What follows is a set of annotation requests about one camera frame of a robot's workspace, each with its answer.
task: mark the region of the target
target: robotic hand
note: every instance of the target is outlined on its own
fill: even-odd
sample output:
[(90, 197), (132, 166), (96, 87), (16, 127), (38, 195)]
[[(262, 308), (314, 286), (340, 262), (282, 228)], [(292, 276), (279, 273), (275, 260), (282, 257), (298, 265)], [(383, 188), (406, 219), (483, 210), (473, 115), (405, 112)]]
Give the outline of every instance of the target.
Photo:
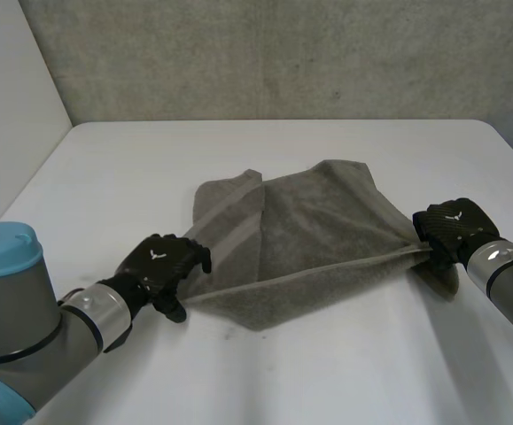
[(123, 345), (142, 307), (186, 319), (177, 287), (211, 252), (187, 238), (152, 235), (116, 274), (56, 301), (34, 230), (0, 223), (0, 425), (30, 419), (101, 352)]
[(513, 324), (513, 243), (501, 238), (483, 210), (466, 198), (430, 205), (414, 214), (431, 261), (445, 269), (462, 263), (470, 279)]

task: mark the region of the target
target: white table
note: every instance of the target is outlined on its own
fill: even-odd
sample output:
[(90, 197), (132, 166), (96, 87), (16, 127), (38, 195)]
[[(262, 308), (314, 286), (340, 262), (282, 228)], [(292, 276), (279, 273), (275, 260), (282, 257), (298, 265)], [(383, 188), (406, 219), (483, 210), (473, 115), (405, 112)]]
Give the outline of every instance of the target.
[[(62, 295), (110, 276), (143, 237), (185, 232), (201, 182), (324, 158), (366, 162), (406, 215), (470, 197), (513, 241), (513, 151), (469, 120), (86, 124), (3, 220), (34, 226)], [(513, 328), (461, 275), (453, 303), (408, 273), (258, 334), (149, 308), (34, 423), (513, 424)]]

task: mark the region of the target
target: folded towel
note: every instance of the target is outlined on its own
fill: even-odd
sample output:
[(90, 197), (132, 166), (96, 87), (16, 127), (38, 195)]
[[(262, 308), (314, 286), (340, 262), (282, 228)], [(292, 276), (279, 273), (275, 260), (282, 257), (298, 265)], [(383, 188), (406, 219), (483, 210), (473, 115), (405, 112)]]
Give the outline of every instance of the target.
[(186, 237), (211, 248), (178, 298), (253, 330), (348, 298), (429, 258), (412, 222), (376, 188), (365, 164), (326, 160), (263, 182), (245, 171), (196, 193)]

